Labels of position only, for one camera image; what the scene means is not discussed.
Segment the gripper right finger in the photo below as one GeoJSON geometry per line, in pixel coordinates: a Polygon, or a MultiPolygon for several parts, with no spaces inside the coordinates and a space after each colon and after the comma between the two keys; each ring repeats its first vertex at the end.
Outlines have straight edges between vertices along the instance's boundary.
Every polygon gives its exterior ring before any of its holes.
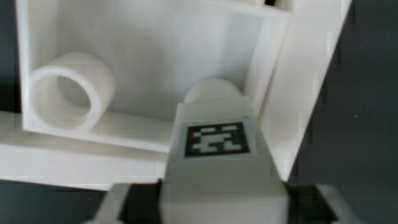
{"type": "Polygon", "coordinates": [[[355,224],[355,214],[337,189],[325,184],[286,183],[287,224],[355,224]]]}

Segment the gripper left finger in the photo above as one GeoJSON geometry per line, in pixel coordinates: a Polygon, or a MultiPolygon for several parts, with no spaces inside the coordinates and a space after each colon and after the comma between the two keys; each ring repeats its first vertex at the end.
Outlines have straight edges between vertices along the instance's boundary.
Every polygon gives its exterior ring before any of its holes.
{"type": "Polygon", "coordinates": [[[161,224],[161,182],[115,184],[85,224],[161,224]]]}

